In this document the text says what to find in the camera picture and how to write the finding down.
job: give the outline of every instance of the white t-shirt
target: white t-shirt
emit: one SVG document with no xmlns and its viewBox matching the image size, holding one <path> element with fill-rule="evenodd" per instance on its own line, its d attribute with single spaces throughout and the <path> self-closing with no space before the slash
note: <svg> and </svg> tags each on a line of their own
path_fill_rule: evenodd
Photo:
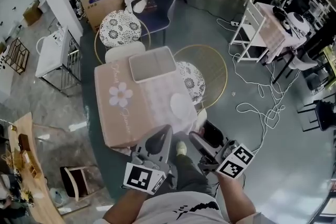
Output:
<svg viewBox="0 0 336 224">
<path fill-rule="evenodd" d="M 247 218 L 237 224 L 252 223 Z M 228 224 L 210 195 L 193 191 L 168 193 L 145 201 L 134 224 Z M 109 224 L 104 219 L 94 224 Z"/>
</svg>

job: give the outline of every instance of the gray floor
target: gray floor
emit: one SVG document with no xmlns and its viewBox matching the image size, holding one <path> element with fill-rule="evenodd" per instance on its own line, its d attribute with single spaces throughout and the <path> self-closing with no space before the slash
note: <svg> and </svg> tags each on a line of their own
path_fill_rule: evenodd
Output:
<svg viewBox="0 0 336 224">
<path fill-rule="evenodd" d="M 243 12 L 242 2 L 235 0 L 188 0 L 190 5 L 204 8 L 213 14 L 228 20 L 238 20 Z M 32 111 L 34 120 L 39 124 L 61 127 L 69 132 L 69 126 L 87 121 L 85 127 L 69 132 L 76 143 L 73 148 L 79 148 L 80 155 L 76 159 L 86 163 L 95 163 L 100 167 L 108 193 L 105 191 L 94 202 L 82 223 L 92 223 L 92 219 L 103 214 L 95 208 L 101 205 L 113 204 L 122 194 L 122 184 L 125 163 L 128 157 L 117 153 L 104 145 L 95 94 L 94 67 L 98 65 L 93 52 L 94 35 L 86 26 L 86 34 L 81 40 L 82 60 L 82 96 L 80 91 L 67 99 L 50 89 L 34 77 L 37 65 L 35 43 L 41 36 L 47 35 L 47 27 L 52 20 L 52 14 L 43 16 L 44 21 L 24 30 L 22 41 L 32 53 L 28 69 L 22 76 L 15 76 L 12 98 L 6 103 L 8 110 L 0 110 L 0 118 L 14 120 Z M 191 44 L 206 44 L 217 49 L 224 57 L 228 68 L 228 82 L 224 94 L 219 101 L 209 108 L 208 119 L 231 139 L 237 139 L 251 150 L 255 149 L 261 139 L 262 127 L 259 116 L 253 113 L 240 114 L 236 106 L 242 102 L 253 104 L 259 111 L 266 113 L 273 107 L 269 90 L 265 89 L 265 97 L 259 97 L 257 87 L 244 83 L 233 69 L 231 56 L 228 54 L 228 42 L 233 32 L 227 31 L 216 23 L 216 18 L 205 11 L 196 10 L 181 1 L 176 3 L 174 20 L 167 30 L 167 45 L 173 52 Z M 162 46 L 162 33 L 152 36 L 152 47 Z M 231 52 L 241 52 L 240 47 L 231 47 Z M 99 46 L 101 57 L 104 48 Z M 276 64 L 276 74 L 283 63 Z M 239 72 L 247 81 L 269 83 L 270 73 L 261 64 L 239 63 Z M 284 90 L 292 77 L 279 80 Z M 280 121 L 274 130 L 268 130 L 265 143 L 253 163 L 246 170 L 245 192 L 255 203 L 258 210 L 278 223 L 307 223 L 312 214 L 323 202 L 328 193 L 328 180 L 332 174 L 334 162 L 332 130 L 320 132 L 302 132 L 308 128 L 309 120 L 314 119 L 313 113 L 298 115 L 297 109 L 310 103 L 312 96 L 302 76 L 286 93 L 282 104 L 286 109 L 280 114 Z M 94 152 L 88 146 L 90 140 Z M 188 155 L 198 162 L 200 155 L 190 145 L 187 137 Z M 67 142 L 58 142 L 65 148 Z M 224 209 L 223 199 L 218 195 L 218 202 Z"/>
</svg>

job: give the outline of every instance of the cardboard box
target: cardboard box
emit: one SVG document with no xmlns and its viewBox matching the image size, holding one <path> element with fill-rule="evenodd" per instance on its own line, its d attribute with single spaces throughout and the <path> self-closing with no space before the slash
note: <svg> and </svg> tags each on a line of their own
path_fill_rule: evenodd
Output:
<svg viewBox="0 0 336 224">
<path fill-rule="evenodd" d="M 34 0 L 23 13 L 23 17 L 26 20 L 28 26 L 32 25 L 41 18 L 42 12 L 38 8 L 39 4 L 39 0 Z"/>
<path fill-rule="evenodd" d="M 103 19 L 114 10 L 123 9 L 124 0 L 82 0 L 89 23 L 96 33 Z"/>
</svg>

